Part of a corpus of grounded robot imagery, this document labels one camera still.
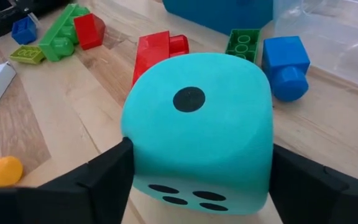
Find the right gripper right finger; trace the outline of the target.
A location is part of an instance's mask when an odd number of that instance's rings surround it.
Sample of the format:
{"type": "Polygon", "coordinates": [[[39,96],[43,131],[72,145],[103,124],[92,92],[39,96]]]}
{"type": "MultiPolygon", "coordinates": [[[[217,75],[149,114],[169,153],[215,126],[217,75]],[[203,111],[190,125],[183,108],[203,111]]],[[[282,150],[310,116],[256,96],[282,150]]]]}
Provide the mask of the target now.
{"type": "Polygon", "coordinates": [[[279,145],[269,193],[284,224],[358,224],[358,179],[279,145]]]}

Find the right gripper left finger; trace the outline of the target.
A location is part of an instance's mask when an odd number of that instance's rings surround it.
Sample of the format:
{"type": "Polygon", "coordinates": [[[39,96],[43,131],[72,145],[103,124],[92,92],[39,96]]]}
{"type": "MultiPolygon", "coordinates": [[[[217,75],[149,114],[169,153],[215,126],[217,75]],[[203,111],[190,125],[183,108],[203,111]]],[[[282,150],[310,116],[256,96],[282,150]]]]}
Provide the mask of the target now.
{"type": "Polygon", "coordinates": [[[120,223],[133,178],[133,143],[123,138],[41,186],[0,188],[0,223],[120,223]]]}

